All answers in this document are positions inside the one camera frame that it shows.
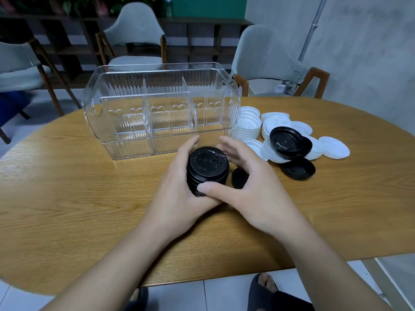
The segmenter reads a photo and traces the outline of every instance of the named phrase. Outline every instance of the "chair backrest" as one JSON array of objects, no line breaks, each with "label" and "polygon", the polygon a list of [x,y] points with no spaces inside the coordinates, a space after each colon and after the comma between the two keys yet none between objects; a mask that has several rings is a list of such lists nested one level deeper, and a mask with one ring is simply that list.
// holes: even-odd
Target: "chair backrest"
[{"label": "chair backrest", "polygon": [[160,37],[164,35],[151,7],[141,2],[125,4],[115,23],[104,32],[111,45],[123,43],[160,45]]},{"label": "chair backrest", "polygon": [[251,25],[241,35],[231,75],[237,73],[246,80],[267,78],[298,84],[308,70],[309,67],[289,54],[275,31],[265,25]]},{"label": "chair backrest", "polygon": [[28,43],[14,45],[0,42],[0,73],[25,70],[39,64]]}]

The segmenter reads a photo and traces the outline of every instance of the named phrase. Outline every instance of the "oval table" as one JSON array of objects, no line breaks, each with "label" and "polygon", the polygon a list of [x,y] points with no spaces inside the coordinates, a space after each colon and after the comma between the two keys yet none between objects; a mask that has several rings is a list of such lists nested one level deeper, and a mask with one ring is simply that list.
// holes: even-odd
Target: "oval table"
[{"label": "oval table", "polygon": [[[315,160],[317,172],[303,182],[271,163],[299,210],[346,260],[415,252],[412,135],[321,99],[245,97],[241,103],[289,113],[308,123],[312,136],[349,147],[346,159]],[[30,292],[59,293],[140,222],[173,157],[111,160],[82,110],[34,132],[0,161],[0,277]],[[292,267],[277,241],[222,205],[164,252],[145,284]]]}]

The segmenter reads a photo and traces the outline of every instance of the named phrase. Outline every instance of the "hand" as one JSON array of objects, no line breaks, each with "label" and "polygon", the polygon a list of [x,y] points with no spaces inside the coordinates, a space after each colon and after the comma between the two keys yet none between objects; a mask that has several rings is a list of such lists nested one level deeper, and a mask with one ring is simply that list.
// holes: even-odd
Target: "hand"
[{"label": "hand", "polygon": [[194,196],[187,185],[189,152],[198,141],[199,135],[194,136],[177,150],[144,217],[163,229],[163,234],[168,234],[171,240],[185,233],[202,214],[221,203],[215,198]]},{"label": "hand", "polygon": [[245,143],[222,136],[222,150],[228,160],[249,173],[243,189],[205,182],[198,191],[230,204],[254,227],[276,237],[289,234],[306,221],[282,186],[273,168]]}]

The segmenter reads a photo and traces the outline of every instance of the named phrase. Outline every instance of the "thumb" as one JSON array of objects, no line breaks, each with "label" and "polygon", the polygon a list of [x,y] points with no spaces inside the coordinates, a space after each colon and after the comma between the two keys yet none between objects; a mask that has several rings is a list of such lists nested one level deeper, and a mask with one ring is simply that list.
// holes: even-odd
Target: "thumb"
[{"label": "thumb", "polygon": [[198,185],[198,191],[209,197],[217,198],[227,204],[234,206],[240,190],[227,187],[217,182],[204,182]]}]

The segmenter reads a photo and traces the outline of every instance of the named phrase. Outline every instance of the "wooden chair frame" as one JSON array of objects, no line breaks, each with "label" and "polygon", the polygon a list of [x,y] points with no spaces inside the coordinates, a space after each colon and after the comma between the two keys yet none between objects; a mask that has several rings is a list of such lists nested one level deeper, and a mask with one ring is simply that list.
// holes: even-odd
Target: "wooden chair frame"
[{"label": "wooden chair frame", "polygon": [[[317,90],[316,90],[315,95],[314,95],[314,98],[322,99],[323,94],[324,94],[324,90],[326,89],[326,85],[327,85],[327,82],[328,82],[329,77],[330,77],[330,73],[327,73],[326,71],[323,71],[323,70],[318,69],[316,67],[312,67],[308,71],[308,73],[305,76],[303,82],[299,85],[298,89],[295,91],[293,96],[295,96],[295,97],[300,96],[304,92],[305,88],[308,86],[308,84],[311,82],[311,80],[314,77],[320,79],[320,81],[318,83],[318,86],[317,86]],[[242,97],[247,97],[248,96],[248,91],[249,91],[248,81],[239,74],[235,74],[233,79],[234,79],[234,81],[236,82],[236,84],[238,86],[242,87]]]},{"label": "wooden chair frame", "polygon": [[[51,68],[53,74],[60,80],[60,82],[63,84],[63,86],[65,87],[66,91],[68,92],[68,94],[70,95],[70,97],[72,98],[72,100],[74,101],[74,103],[76,104],[76,106],[78,107],[78,109],[81,109],[82,106],[80,105],[79,101],[76,99],[75,95],[72,93],[72,91],[70,90],[68,84],[65,82],[65,80],[63,79],[62,75],[60,74],[60,72],[58,71],[58,69],[56,69],[55,65],[53,64],[53,62],[51,61],[51,59],[49,58],[49,55],[46,53],[45,49],[43,48],[43,46],[40,44],[40,42],[37,39],[32,39],[30,41],[27,42],[31,47],[32,50],[34,52],[37,52],[38,54],[40,54],[41,56],[44,57],[47,65]],[[56,110],[58,111],[60,116],[64,115],[64,111],[61,108],[61,105],[59,103],[58,98],[55,95],[55,92],[52,88],[52,85],[49,81],[48,75],[46,74],[45,70],[42,67],[42,64],[39,64],[36,66],[40,76],[43,79],[43,83],[46,86],[49,95],[56,107]],[[25,119],[29,119],[30,117],[22,110],[18,109],[18,113],[21,114]],[[3,130],[0,128],[0,138],[3,139],[3,141],[6,144],[10,144],[11,140],[10,138],[8,138],[8,136],[6,135],[6,133],[3,132]]]},{"label": "wooden chair frame", "polygon": [[[108,53],[111,59],[115,58],[115,52],[112,49],[110,42],[108,41],[107,35],[105,32],[101,31],[95,34],[98,43],[98,49],[100,51],[102,65],[107,65],[107,57],[105,55],[105,48],[108,48]],[[160,37],[160,47],[161,47],[161,62],[167,63],[167,45],[166,45],[166,36],[163,35]]]}]

